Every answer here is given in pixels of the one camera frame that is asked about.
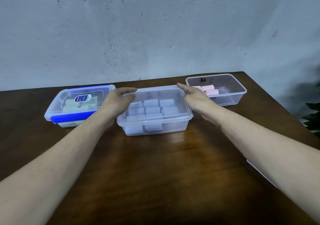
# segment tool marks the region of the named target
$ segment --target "gray wall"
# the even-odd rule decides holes
[[[0,0],[0,90],[243,70],[319,95],[320,0]]]

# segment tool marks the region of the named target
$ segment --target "blue-lidded container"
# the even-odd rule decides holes
[[[64,89],[51,102],[45,118],[61,127],[78,126],[99,109],[113,89],[114,85]]]

